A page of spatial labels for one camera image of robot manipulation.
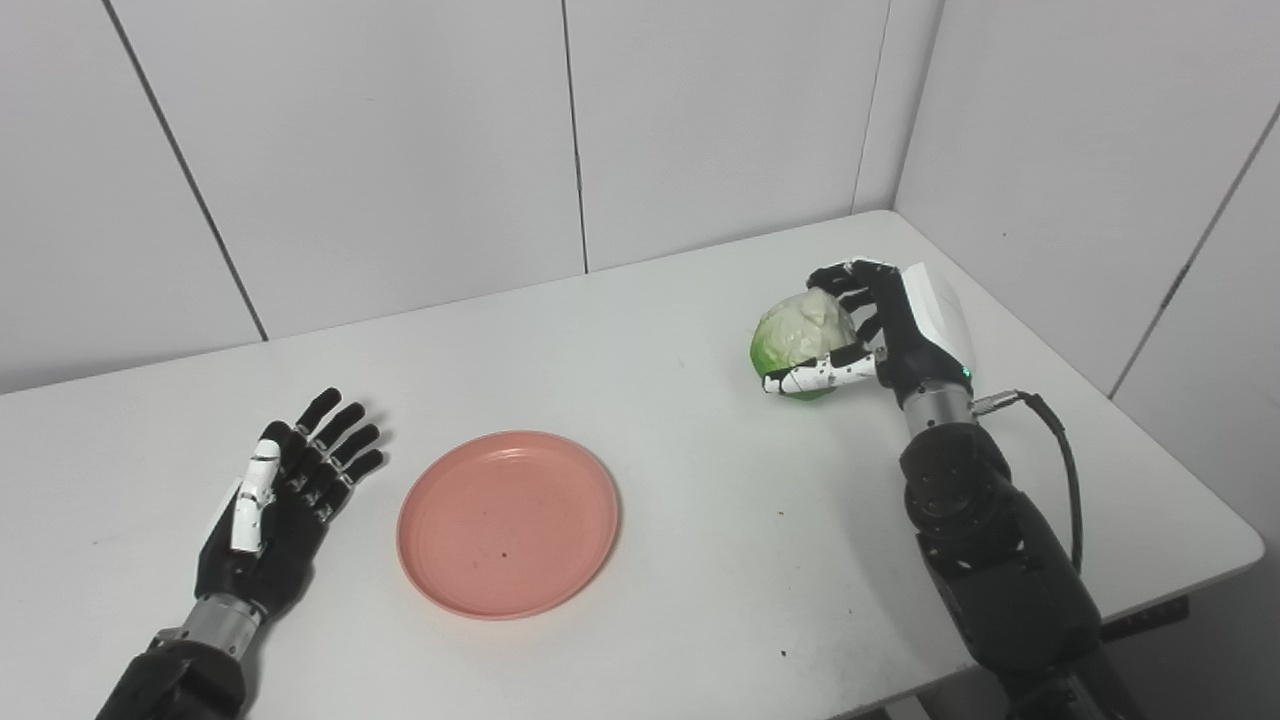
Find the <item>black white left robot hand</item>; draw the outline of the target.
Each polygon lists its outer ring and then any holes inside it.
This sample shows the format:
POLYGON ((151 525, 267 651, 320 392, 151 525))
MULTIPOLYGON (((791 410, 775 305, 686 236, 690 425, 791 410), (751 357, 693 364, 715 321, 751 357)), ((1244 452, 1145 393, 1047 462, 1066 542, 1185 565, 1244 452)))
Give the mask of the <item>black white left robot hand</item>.
POLYGON ((380 436, 334 387, 271 421, 198 553, 195 598, 229 596, 266 618, 297 603, 329 525, 385 461, 380 436))

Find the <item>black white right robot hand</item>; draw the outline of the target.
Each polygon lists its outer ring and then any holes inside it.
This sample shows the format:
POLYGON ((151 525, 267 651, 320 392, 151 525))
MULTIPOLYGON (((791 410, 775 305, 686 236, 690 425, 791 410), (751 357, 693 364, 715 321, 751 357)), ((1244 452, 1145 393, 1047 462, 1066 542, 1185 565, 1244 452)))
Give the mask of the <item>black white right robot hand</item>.
POLYGON ((974 352, 943 277, 851 258, 762 315, 749 356, 767 393, 815 398, 876 378, 901 404, 931 380, 970 389, 974 352))

